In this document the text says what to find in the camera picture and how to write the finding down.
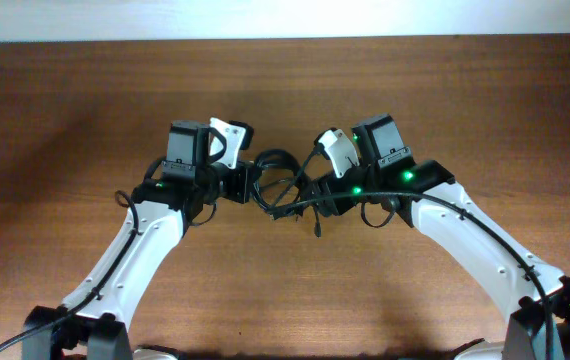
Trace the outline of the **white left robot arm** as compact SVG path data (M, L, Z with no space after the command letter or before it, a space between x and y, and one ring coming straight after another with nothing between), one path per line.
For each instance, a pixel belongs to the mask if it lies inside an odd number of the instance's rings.
M240 160L251 126L213 118L171 124L165 155L154 160L131 193L118 192L127 213L107 250L58 308L36 307L24 323L24 359L62 359L77 346L87 359L178 359L172 348L133 349L128 330L147 287L165 257L205 205L249 200L251 163Z

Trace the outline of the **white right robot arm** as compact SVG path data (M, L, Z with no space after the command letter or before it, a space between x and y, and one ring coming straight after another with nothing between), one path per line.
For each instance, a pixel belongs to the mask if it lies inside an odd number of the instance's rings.
M416 163L388 114L330 128L314 142L332 166L308 199L325 216L380 205L435 241L482 287L507 323L504 340L456 359L570 359L570 277L519 244L434 160Z

